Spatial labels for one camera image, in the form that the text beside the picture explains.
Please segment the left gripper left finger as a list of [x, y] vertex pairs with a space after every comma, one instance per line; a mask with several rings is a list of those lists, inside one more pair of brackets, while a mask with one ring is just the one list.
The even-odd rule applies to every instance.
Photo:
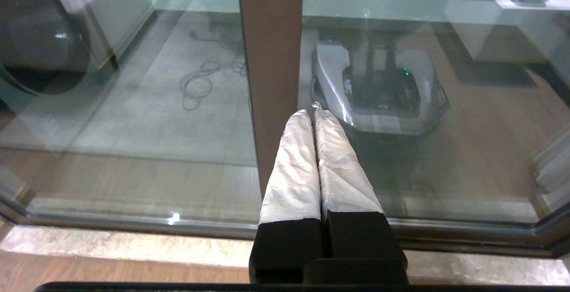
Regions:
[[324, 256], [313, 133], [305, 109], [286, 123], [249, 258], [253, 284], [302, 283], [305, 267]]

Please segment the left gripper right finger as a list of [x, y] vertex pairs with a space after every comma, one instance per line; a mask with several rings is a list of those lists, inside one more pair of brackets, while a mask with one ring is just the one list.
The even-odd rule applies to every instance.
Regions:
[[330, 256], [387, 261], [406, 269], [407, 257], [344, 129], [330, 111], [315, 110], [315, 137]]

